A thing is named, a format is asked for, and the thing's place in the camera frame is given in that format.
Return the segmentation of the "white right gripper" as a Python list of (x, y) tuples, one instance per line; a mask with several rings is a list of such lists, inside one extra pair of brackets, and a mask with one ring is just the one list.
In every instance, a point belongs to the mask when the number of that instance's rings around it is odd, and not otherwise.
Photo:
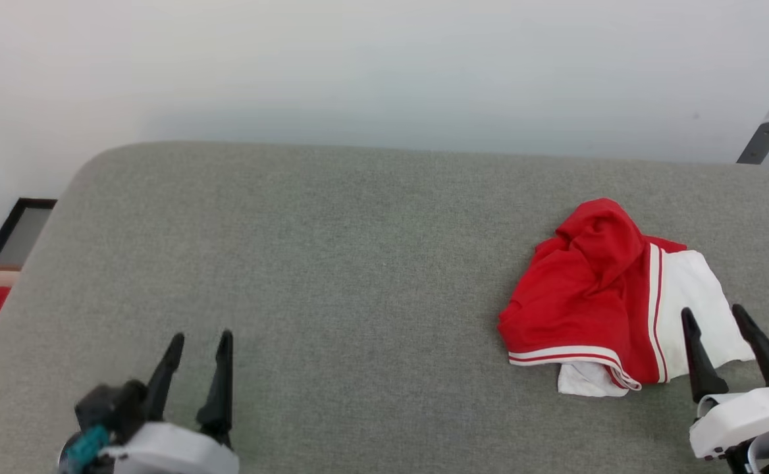
[(703, 332), (689, 308), (681, 310), (689, 384), (697, 418), (689, 427), (689, 444), (698, 459), (720, 458), (728, 450), (748, 445), (747, 459), (769, 459), (769, 337), (741, 304), (731, 307), (741, 336), (751, 347), (767, 387), (726, 394), (703, 344)]

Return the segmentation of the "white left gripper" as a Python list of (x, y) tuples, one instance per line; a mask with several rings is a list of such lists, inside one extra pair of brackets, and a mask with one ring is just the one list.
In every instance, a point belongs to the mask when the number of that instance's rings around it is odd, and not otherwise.
[[(233, 427), (233, 353), (230, 330), (220, 336), (207, 401), (198, 410), (200, 433), (172, 423), (146, 423), (128, 443), (110, 445), (99, 456), (114, 461), (113, 474), (239, 474), (240, 459), (229, 432)], [(147, 384), (144, 416), (162, 422), (171, 381), (182, 359), (185, 335), (172, 336)]]

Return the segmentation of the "red and white garment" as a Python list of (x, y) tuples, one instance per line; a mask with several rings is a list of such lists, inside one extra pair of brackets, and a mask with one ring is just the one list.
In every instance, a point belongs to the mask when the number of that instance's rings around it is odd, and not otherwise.
[(599, 198), (536, 246), (498, 330), (511, 364), (559, 364), (559, 393), (622, 397), (689, 374), (685, 308), (715, 368), (755, 359), (704, 256)]

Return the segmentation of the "grey fabric sofa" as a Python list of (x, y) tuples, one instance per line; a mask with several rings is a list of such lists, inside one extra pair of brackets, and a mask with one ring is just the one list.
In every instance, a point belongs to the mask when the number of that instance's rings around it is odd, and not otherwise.
[(769, 335), (769, 168), (156, 143), (60, 196), (0, 313), (0, 474), (54, 474), (74, 405), (147, 380), (193, 427), (223, 330), (244, 473), (719, 474), (684, 378), (559, 395), (496, 329), (534, 247), (581, 202), (691, 246)]

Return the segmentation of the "dark grey metal bar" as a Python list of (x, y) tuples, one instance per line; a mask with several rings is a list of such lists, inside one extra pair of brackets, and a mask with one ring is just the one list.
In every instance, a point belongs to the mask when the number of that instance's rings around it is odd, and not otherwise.
[(761, 165), (769, 153), (769, 121), (758, 126), (737, 159), (737, 164)]

